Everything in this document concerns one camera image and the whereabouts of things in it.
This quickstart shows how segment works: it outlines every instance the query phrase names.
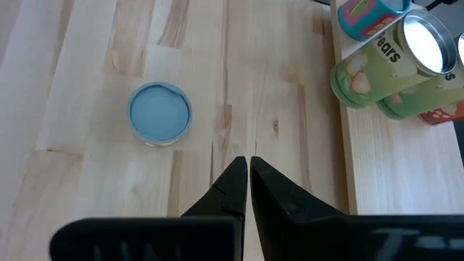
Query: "cylindrical can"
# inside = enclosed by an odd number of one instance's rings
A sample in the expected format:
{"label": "cylindrical can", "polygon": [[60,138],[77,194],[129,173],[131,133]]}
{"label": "cylindrical can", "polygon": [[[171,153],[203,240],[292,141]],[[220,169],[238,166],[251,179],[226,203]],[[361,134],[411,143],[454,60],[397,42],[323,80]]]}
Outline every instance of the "cylindrical can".
{"label": "cylindrical can", "polygon": [[401,20],[339,62],[331,87],[347,106],[366,107],[456,65],[452,36],[433,15],[408,12]]}
{"label": "cylindrical can", "polygon": [[170,83],[147,83],[129,98],[126,114],[134,134],[150,146],[168,146],[184,136],[192,119],[191,103]]}
{"label": "cylindrical can", "polygon": [[419,118],[430,125],[436,125],[447,121],[464,119],[464,101],[448,104],[438,109],[419,114]]}
{"label": "cylindrical can", "polygon": [[410,0],[349,0],[337,15],[348,36],[365,41],[406,13],[410,5]]}
{"label": "cylindrical can", "polygon": [[464,100],[464,34],[455,43],[460,58],[454,70],[382,99],[377,102],[378,108],[388,117],[401,120]]}

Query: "label on can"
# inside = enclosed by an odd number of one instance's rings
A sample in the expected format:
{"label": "label on can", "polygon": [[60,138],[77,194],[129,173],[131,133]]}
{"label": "label on can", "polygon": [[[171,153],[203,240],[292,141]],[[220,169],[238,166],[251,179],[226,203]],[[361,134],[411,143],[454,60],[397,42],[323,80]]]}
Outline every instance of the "label on can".
{"label": "label on can", "polygon": [[366,30],[364,30],[361,35],[365,37],[371,37],[375,35],[380,30],[384,29],[387,25],[393,22],[398,16],[392,14],[385,14],[383,17],[378,19],[375,23],[369,26]]}
{"label": "label on can", "polygon": [[433,109],[429,112],[421,113],[419,118],[430,125],[444,123],[450,120],[463,119],[464,101],[449,104],[438,109]]}
{"label": "label on can", "polygon": [[402,119],[464,99],[464,67],[433,77],[378,103],[389,117]]}
{"label": "label on can", "polygon": [[365,107],[430,79],[402,48],[398,30],[390,27],[335,66],[331,86],[346,105]]}
{"label": "label on can", "polygon": [[376,0],[349,0],[341,8],[347,24],[353,26],[377,5]]}

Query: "pink label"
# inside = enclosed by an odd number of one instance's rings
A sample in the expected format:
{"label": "pink label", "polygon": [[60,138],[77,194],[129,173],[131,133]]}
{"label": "pink label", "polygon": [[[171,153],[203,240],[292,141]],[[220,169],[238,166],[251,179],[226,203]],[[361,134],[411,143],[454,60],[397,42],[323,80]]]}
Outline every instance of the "pink label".
{"label": "pink label", "polygon": [[377,5],[376,0],[349,0],[341,8],[348,25],[354,25]]}
{"label": "pink label", "polygon": [[385,14],[383,17],[380,17],[375,23],[369,26],[368,29],[364,30],[361,35],[371,37],[380,30],[384,29],[387,25],[391,24],[396,18],[396,15]]}

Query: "red label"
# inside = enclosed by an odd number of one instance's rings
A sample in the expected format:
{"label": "red label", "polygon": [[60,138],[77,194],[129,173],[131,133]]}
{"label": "red label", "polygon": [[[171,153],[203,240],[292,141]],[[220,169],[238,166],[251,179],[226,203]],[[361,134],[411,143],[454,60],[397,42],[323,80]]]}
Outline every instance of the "red label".
{"label": "red label", "polygon": [[380,17],[375,23],[369,26],[368,29],[364,30],[361,35],[371,37],[380,30],[384,29],[387,25],[391,24],[396,18],[396,15],[385,14],[383,17]]}

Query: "metal can rim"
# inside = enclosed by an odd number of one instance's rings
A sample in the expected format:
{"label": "metal can rim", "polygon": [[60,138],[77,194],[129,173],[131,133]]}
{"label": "metal can rim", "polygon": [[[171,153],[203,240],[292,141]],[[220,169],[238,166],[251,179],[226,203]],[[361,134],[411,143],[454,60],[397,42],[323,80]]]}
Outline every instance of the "metal can rim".
{"label": "metal can rim", "polygon": [[[441,71],[438,72],[436,70],[431,69],[423,62],[421,62],[419,58],[417,58],[414,54],[414,51],[411,49],[410,43],[407,40],[405,32],[405,26],[406,23],[409,22],[408,20],[414,20],[415,22],[420,23],[423,27],[426,28],[428,32],[430,32],[430,34],[434,37],[434,40],[438,43],[443,58],[443,66]],[[451,33],[438,18],[436,18],[427,11],[415,9],[409,11],[402,18],[401,26],[402,34],[405,36],[407,48],[413,55],[415,61],[418,62],[421,65],[421,67],[427,69],[428,72],[433,75],[445,75],[455,68],[457,64],[457,48],[455,45],[455,41],[451,36]]]}

